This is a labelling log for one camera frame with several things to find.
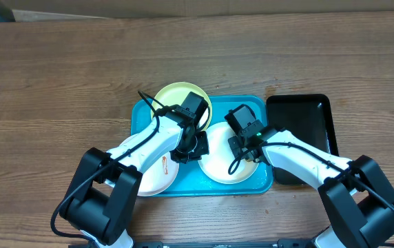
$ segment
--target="wooden tabletop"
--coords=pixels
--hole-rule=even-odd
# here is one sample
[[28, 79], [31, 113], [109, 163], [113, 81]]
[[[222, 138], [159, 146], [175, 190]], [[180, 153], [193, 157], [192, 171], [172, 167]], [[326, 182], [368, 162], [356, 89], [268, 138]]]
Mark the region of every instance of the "wooden tabletop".
[[[0, 247], [76, 242], [49, 221], [82, 154], [129, 136], [137, 89], [177, 81], [263, 100], [326, 94], [341, 156], [373, 157], [394, 186], [394, 12], [0, 23]], [[315, 190], [273, 184], [263, 195], [139, 198], [129, 233], [261, 241], [328, 225]]]

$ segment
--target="blue tray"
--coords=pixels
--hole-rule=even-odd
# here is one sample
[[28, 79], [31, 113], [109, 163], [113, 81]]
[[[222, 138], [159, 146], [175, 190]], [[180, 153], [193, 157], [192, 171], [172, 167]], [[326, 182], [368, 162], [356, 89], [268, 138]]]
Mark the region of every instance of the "blue tray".
[[[210, 96], [213, 108], [210, 125], [225, 121], [225, 115], [240, 104], [247, 104], [255, 112], [263, 125], [267, 124], [265, 103], [257, 96]], [[148, 105], [140, 100], [133, 107], [131, 119], [131, 135], [144, 130], [151, 122]], [[180, 164], [174, 182], [162, 193], [155, 196], [223, 196], [238, 194], [262, 194], [272, 185], [272, 166], [264, 163], [247, 180], [241, 183], [226, 185], [217, 183], [207, 177], [197, 161]]]

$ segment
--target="black container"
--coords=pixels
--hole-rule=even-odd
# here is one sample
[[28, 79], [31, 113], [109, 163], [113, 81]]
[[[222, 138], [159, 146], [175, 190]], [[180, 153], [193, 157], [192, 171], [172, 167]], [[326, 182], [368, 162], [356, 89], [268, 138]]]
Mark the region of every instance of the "black container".
[[[295, 137], [324, 152], [339, 156], [330, 101], [323, 94], [271, 96], [266, 101], [268, 125], [284, 127]], [[283, 185], [303, 184], [302, 180], [280, 168], [273, 177]]]

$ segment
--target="orange mark on plate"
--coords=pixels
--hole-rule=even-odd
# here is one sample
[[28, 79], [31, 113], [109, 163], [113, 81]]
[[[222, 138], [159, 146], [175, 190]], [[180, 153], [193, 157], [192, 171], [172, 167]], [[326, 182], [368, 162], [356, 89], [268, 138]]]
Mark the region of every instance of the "orange mark on plate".
[[168, 175], [168, 164], [167, 164], [167, 157], [162, 157], [162, 166], [163, 166], [163, 173]]

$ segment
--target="wood surface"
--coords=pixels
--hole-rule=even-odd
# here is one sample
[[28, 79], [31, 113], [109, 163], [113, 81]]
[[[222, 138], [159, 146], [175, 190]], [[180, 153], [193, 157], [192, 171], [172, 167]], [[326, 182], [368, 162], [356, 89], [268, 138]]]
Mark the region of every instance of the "wood surface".
[[[394, 186], [394, 12], [0, 23], [0, 247], [76, 243], [49, 221], [80, 157], [129, 136], [137, 89], [177, 81], [263, 100], [326, 94], [340, 154], [373, 157]], [[139, 198], [129, 233], [261, 241], [328, 225], [315, 190], [274, 184], [263, 195]]]

